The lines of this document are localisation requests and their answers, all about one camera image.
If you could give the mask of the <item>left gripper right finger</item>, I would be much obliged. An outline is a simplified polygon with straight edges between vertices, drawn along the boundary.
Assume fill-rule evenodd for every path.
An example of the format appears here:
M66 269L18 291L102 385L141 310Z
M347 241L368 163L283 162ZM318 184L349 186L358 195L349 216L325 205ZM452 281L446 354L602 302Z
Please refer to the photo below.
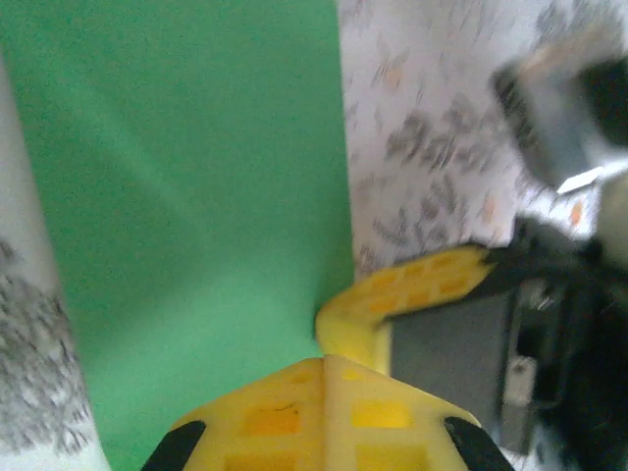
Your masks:
M510 470L478 420L439 397L324 358L326 470Z

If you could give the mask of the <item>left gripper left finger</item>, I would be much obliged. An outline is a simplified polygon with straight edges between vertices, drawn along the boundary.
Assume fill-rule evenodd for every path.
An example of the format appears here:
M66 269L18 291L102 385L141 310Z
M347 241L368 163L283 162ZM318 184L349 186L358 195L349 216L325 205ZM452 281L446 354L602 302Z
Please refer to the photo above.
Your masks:
M309 358L180 418L144 470L321 470L324 360Z

